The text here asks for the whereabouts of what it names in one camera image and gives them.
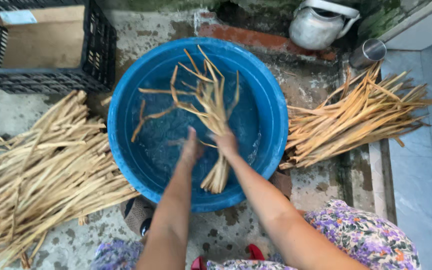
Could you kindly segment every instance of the water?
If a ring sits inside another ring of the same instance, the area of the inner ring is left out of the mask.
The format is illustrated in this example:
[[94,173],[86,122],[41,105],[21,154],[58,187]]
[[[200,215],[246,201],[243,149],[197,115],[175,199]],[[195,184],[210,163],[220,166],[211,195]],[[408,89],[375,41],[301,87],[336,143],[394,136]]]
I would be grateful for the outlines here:
[[[229,108],[233,102],[236,89],[236,73],[221,71],[225,76],[224,102],[225,108]],[[151,87],[155,89],[169,89],[169,79],[171,75],[166,74],[153,79],[151,82],[143,82],[141,87]],[[185,70],[179,70],[176,89],[188,90],[180,81],[183,80],[193,86],[196,85],[194,76],[189,75]],[[255,99],[246,79],[239,76],[239,103],[233,110],[229,126],[233,130],[239,141],[239,152],[241,156],[252,164],[257,157],[261,132],[259,130],[259,116],[255,104]],[[159,113],[171,107],[173,99],[167,94],[143,94],[146,100],[144,115]],[[178,95],[180,101],[191,102],[199,111],[203,111],[202,106],[194,96]],[[132,108],[132,119],[134,127],[139,122],[140,101]],[[166,185],[171,178],[172,171],[178,161],[183,139],[187,137],[187,127],[193,126],[198,138],[206,143],[215,144],[208,138],[209,130],[192,113],[183,109],[175,109],[171,113],[159,119],[148,120],[138,134],[133,151],[142,151],[143,156],[147,157],[146,162],[151,167],[154,179],[161,181],[159,184]],[[212,147],[205,147],[203,156],[195,166],[192,174],[193,190],[199,189],[199,184],[209,173],[214,163],[218,159],[218,151]],[[228,185],[236,183],[234,174],[230,173]]]

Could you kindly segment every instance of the hand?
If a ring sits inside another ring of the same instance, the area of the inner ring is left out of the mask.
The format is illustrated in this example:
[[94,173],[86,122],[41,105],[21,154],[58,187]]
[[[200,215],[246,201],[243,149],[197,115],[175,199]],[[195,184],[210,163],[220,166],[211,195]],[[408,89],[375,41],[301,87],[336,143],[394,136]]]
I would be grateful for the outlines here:
[[185,162],[189,166],[193,167],[196,161],[201,157],[202,150],[203,148],[196,136],[195,128],[188,126],[188,139],[184,143],[179,161]]
[[216,142],[219,150],[227,159],[239,155],[238,142],[229,126],[226,126],[225,134],[223,136],[214,134],[212,139]]

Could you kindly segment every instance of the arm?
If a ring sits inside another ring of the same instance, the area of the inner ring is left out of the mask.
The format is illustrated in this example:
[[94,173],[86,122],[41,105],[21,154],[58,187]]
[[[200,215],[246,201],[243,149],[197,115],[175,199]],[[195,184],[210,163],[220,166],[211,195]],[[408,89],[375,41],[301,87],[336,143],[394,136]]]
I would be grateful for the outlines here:
[[191,210],[191,171],[198,148],[196,131],[190,127],[173,177],[154,212],[137,269],[184,269]]
[[239,184],[273,243],[288,266],[301,270],[366,270],[308,224],[303,216],[270,182],[238,154],[231,130],[214,137],[236,173]]

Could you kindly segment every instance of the bundle of dried stalks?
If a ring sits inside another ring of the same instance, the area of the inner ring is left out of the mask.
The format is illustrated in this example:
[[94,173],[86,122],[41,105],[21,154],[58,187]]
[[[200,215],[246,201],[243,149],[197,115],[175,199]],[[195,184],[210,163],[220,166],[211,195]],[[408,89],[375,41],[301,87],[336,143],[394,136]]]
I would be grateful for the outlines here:
[[[239,71],[236,71],[236,92],[233,99],[233,103],[231,104],[230,108],[226,111],[224,107],[224,99],[223,99],[225,78],[223,74],[219,71],[219,69],[216,67],[216,65],[214,65],[213,62],[207,57],[206,53],[201,49],[199,45],[198,48],[201,54],[203,54],[205,58],[202,63],[204,67],[204,74],[198,69],[198,67],[195,64],[195,61],[192,59],[191,55],[188,53],[186,49],[184,49],[184,52],[186,53],[189,60],[191,61],[194,70],[183,65],[181,62],[178,62],[178,64],[181,67],[183,67],[185,70],[187,70],[189,73],[193,74],[194,76],[198,77],[199,79],[196,86],[192,86],[185,82],[182,82],[183,85],[185,85],[187,88],[191,89],[192,91],[177,90],[174,87],[174,83],[176,82],[176,76],[178,73],[178,65],[174,67],[173,75],[170,81],[170,88],[171,88],[170,90],[142,89],[142,88],[139,89],[141,93],[171,94],[173,96],[174,105],[173,107],[170,107],[163,112],[151,114],[148,116],[143,116],[143,112],[145,108],[145,101],[143,100],[141,103],[141,112],[139,117],[140,121],[131,138],[132,142],[135,141],[135,138],[138,135],[138,133],[141,131],[142,125],[144,124],[145,121],[149,119],[159,118],[169,113],[174,108],[180,108],[195,114],[201,120],[201,122],[216,135],[221,136],[226,132],[228,119],[231,117],[231,113],[234,107],[236,107],[236,105],[238,104],[240,99]],[[204,108],[204,112],[199,111],[191,103],[185,103],[179,101],[178,95],[195,96],[197,101],[199,101],[201,106]],[[216,146],[212,144],[207,144],[204,142],[202,143],[206,146],[216,148]],[[229,171],[230,171],[230,165],[228,161],[221,153],[219,153],[219,158],[217,162],[215,163],[213,168],[209,171],[206,178],[202,181],[201,188],[203,188],[206,191],[209,190],[213,194],[221,193],[224,187],[226,186]]]
[[[381,62],[350,79],[348,69],[344,85],[336,89],[316,109],[291,107],[286,163],[280,169],[294,166],[307,167],[316,162],[339,155],[360,145],[383,138],[394,138],[403,147],[401,135],[422,126],[429,126],[413,117],[411,112],[432,104],[424,98],[426,85],[412,86],[411,79],[402,81],[407,72],[392,75],[376,84]],[[350,92],[350,85],[364,78]],[[326,105],[336,94],[338,102]]]
[[[139,195],[109,149],[103,120],[87,120],[86,93],[73,91],[27,132],[0,137],[0,263],[28,268],[52,227]],[[25,254],[35,241],[32,255]]]

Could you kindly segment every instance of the stainless steel cup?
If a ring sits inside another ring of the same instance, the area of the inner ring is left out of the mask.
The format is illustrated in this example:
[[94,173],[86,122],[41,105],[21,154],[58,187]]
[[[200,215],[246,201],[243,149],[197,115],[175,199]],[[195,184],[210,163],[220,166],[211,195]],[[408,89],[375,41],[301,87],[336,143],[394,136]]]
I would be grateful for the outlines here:
[[386,46],[383,41],[368,39],[349,56],[349,64],[356,69],[363,69],[386,56]]

